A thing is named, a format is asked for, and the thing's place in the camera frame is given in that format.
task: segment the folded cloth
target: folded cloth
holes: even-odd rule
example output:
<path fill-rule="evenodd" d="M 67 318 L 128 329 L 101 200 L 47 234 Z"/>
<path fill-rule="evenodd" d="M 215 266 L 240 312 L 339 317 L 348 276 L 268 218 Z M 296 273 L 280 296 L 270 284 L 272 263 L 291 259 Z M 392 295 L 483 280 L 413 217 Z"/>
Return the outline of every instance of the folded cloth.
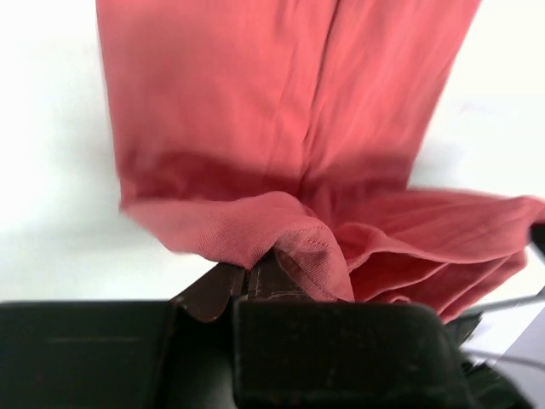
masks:
<path fill-rule="evenodd" d="M 98 0 L 122 209 L 172 251 L 251 268 L 276 247 L 317 300 L 455 317 L 545 219 L 406 188 L 478 5 Z"/>

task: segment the red fabric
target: red fabric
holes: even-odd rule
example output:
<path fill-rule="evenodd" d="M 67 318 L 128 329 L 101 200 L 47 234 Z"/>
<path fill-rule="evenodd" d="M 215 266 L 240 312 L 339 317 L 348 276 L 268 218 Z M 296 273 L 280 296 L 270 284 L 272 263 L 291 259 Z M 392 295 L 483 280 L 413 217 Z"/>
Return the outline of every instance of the red fabric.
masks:
<path fill-rule="evenodd" d="M 525 265 L 545 217 L 405 190 L 478 3 L 98 0 L 123 210 L 218 262 L 276 246 L 318 300 L 456 316 Z"/>

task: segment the wire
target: wire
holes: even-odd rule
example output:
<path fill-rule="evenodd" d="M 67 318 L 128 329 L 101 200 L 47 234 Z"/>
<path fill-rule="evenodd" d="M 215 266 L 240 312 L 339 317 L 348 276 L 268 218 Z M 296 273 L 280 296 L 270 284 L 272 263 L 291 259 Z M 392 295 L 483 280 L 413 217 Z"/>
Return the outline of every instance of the wire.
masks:
<path fill-rule="evenodd" d="M 486 360 L 504 361 L 511 364 L 528 366 L 538 371 L 545 372 L 545 364 L 535 360 L 528 360 L 526 358 L 521 358 L 518 356 L 509 356 L 509 355 L 502 355 L 502 354 L 494 354 L 492 352 L 477 351 L 474 349 L 463 349 L 463 351 L 466 354 L 473 355 L 477 358 L 484 358 Z"/>

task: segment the white background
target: white background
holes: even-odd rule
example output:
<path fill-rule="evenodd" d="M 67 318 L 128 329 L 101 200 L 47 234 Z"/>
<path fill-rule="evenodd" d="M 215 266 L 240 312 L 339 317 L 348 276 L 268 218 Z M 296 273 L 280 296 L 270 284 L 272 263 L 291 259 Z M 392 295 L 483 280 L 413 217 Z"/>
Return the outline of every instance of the white background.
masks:
<path fill-rule="evenodd" d="M 543 0 L 485 0 L 414 184 L 545 198 L 544 18 Z M 0 52 L 0 300 L 169 298 L 208 271 L 118 214 L 94 2 L 0 0 Z M 489 301 L 544 285 L 533 255 Z"/>

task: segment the red towel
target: red towel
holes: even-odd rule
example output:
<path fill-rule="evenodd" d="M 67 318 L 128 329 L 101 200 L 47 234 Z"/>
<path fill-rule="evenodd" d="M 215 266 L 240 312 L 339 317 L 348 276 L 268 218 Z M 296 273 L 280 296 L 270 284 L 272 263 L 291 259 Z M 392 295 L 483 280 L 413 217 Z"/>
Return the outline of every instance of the red towel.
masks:
<path fill-rule="evenodd" d="M 98 0 L 123 210 L 172 251 L 271 247 L 317 300 L 445 320 L 525 265 L 542 202 L 406 190 L 479 0 Z"/>

